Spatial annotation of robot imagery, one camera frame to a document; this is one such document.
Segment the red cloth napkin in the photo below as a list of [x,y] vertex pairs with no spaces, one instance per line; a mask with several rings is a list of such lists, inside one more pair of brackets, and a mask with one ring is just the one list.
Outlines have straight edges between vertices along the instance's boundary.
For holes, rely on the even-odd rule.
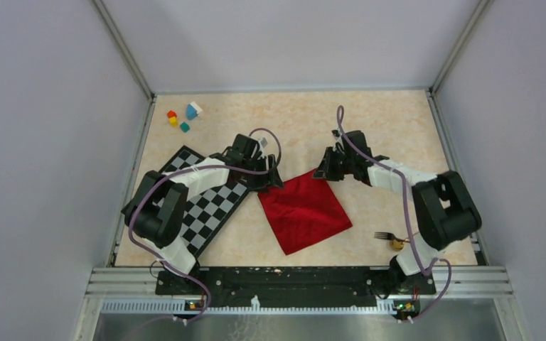
[[269,226],[285,255],[291,255],[353,226],[326,180],[315,170],[270,188],[258,198]]

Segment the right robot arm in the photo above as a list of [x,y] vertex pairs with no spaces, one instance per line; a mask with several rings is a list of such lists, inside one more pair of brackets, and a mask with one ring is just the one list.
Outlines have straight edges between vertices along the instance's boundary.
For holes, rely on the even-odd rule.
[[403,201],[407,215],[414,205],[417,229],[407,222],[407,246],[390,261],[388,282],[398,293],[417,284],[417,274],[429,275],[446,248],[480,230],[482,219],[461,175],[414,170],[387,156],[373,156],[361,131],[332,132],[315,179],[342,181],[346,175],[370,187],[385,188]]

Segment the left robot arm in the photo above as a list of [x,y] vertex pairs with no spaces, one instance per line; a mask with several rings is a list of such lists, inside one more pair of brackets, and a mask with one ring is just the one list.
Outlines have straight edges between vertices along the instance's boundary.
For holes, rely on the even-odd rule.
[[145,173],[122,209],[129,240],[173,273],[172,283],[180,292],[194,292],[200,282],[198,272],[193,270],[197,259],[181,233],[187,202],[232,181],[252,191],[282,188],[278,171],[281,160],[281,151],[265,154],[260,140],[238,134],[231,146],[192,166],[174,172]]

